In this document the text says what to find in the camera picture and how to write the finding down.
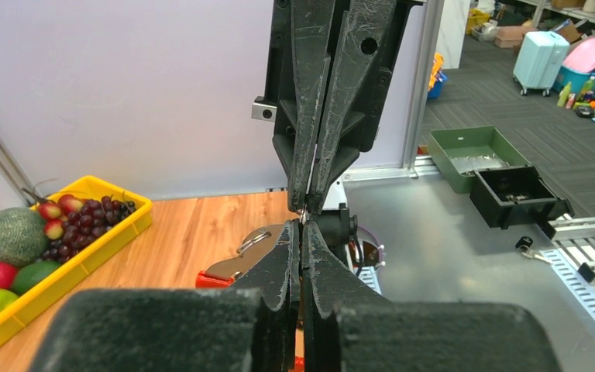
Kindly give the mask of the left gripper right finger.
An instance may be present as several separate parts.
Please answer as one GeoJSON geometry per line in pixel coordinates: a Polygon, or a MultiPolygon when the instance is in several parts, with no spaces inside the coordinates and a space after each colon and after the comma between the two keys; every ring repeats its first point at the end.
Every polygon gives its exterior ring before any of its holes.
{"type": "Polygon", "coordinates": [[[397,303],[363,284],[306,222],[301,237],[308,371],[558,371],[527,309],[474,302],[397,303]]]}

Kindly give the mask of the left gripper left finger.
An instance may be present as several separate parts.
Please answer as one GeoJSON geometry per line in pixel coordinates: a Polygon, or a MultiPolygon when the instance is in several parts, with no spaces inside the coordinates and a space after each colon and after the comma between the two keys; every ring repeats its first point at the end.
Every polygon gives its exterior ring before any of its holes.
{"type": "Polygon", "coordinates": [[[90,289],[55,315],[32,371],[287,371],[294,366],[298,221],[220,289],[90,289]]]}

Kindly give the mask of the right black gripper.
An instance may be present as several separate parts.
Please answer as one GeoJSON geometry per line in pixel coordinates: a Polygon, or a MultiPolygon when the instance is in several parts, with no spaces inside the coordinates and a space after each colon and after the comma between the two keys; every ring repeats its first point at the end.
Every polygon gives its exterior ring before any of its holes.
{"type": "Polygon", "coordinates": [[[421,1],[275,1],[264,91],[289,209],[322,210],[338,177],[377,137],[410,13],[421,1]]]}

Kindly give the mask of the clear keyring with red tag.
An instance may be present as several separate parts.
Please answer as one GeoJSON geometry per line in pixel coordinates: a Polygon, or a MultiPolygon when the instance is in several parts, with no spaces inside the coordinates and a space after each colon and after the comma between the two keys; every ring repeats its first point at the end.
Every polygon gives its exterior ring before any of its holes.
{"type": "Polygon", "coordinates": [[[198,274],[200,289],[226,289],[255,298],[252,371],[297,371],[296,334],[302,318],[302,233],[309,213],[252,231],[234,257],[198,274]]]}

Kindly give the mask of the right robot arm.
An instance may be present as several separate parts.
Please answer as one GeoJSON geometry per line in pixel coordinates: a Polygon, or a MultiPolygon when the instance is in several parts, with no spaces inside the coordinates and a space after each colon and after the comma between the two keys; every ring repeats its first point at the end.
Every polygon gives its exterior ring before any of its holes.
{"type": "Polygon", "coordinates": [[[319,227],[351,268],[365,252],[342,176],[371,151],[394,115],[390,90],[410,22],[422,1],[275,1],[265,86],[253,117],[273,123],[287,177],[287,206],[319,227]]]}

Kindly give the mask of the green plastic bin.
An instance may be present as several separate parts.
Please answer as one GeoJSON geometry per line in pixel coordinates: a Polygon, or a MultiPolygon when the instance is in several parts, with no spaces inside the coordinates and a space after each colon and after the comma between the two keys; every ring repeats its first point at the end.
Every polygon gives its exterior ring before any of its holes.
{"type": "Polygon", "coordinates": [[[470,193],[476,171],[531,164],[494,126],[433,130],[428,153],[456,194],[470,193]]]}

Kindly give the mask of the spare key on table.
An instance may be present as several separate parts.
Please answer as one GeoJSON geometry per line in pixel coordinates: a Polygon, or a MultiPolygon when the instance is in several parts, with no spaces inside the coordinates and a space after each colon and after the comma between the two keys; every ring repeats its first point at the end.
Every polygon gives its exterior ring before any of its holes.
{"type": "Polygon", "coordinates": [[[531,248],[533,239],[530,236],[522,236],[515,244],[515,249],[524,257],[532,260],[552,264],[552,261],[531,248]]]}

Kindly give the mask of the purple grape bunch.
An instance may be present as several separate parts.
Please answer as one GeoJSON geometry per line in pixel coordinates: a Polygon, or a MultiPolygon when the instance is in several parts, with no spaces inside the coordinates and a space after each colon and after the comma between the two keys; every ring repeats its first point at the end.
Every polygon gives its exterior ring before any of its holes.
{"type": "Polygon", "coordinates": [[[79,213],[70,214],[70,219],[63,223],[64,234],[60,239],[49,240],[39,261],[66,263],[137,211],[134,201],[118,200],[112,195],[80,199],[84,207],[79,213]]]}

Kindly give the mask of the black plastic bin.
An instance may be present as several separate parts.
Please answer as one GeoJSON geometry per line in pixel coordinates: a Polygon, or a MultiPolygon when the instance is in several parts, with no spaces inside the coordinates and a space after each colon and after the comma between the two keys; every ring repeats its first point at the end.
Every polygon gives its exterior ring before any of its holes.
{"type": "Polygon", "coordinates": [[[490,228],[543,224],[575,214],[570,201],[559,197],[536,167],[476,170],[469,198],[490,228]]]}

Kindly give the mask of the light blue suitcase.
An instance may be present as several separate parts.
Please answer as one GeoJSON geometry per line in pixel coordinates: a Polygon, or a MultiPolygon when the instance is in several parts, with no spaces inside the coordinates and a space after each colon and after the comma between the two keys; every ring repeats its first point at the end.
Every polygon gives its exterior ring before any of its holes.
{"type": "Polygon", "coordinates": [[[513,79],[520,95],[540,91],[549,96],[565,60],[570,43],[552,31],[530,31],[524,35],[513,69],[513,79]]]}

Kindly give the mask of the red cherry cluster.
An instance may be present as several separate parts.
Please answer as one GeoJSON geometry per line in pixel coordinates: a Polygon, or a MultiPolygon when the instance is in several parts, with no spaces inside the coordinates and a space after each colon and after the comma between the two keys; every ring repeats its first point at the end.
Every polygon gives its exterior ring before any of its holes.
{"type": "Polygon", "coordinates": [[[63,223],[70,219],[70,214],[79,213],[84,207],[84,201],[71,194],[61,195],[53,201],[26,188],[22,191],[35,200],[37,212],[46,221],[43,231],[49,240],[60,239],[66,229],[63,223]]]}

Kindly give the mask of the dark green lime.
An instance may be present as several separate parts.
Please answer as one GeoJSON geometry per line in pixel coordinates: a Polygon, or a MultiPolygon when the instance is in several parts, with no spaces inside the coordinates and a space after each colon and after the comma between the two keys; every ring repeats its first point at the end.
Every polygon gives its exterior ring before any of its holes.
{"type": "Polygon", "coordinates": [[[20,269],[14,277],[10,291],[17,295],[23,295],[61,266],[61,263],[53,260],[42,260],[27,265],[20,269]]]}

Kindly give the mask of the pink plastic lid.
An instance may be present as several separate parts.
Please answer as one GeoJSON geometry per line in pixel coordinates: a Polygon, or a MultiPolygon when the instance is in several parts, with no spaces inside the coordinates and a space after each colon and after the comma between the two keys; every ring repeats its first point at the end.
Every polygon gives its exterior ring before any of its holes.
{"type": "Polygon", "coordinates": [[[577,43],[562,65],[579,73],[590,73],[595,69],[595,36],[577,43]]]}

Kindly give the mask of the green grey melon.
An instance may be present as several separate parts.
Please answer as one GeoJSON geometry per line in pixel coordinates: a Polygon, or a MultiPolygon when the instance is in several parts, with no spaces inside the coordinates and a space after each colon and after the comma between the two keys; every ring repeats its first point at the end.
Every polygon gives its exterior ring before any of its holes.
{"type": "Polygon", "coordinates": [[[0,262],[24,267],[41,257],[49,245],[43,229],[46,221],[28,208],[0,211],[0,262]]]}

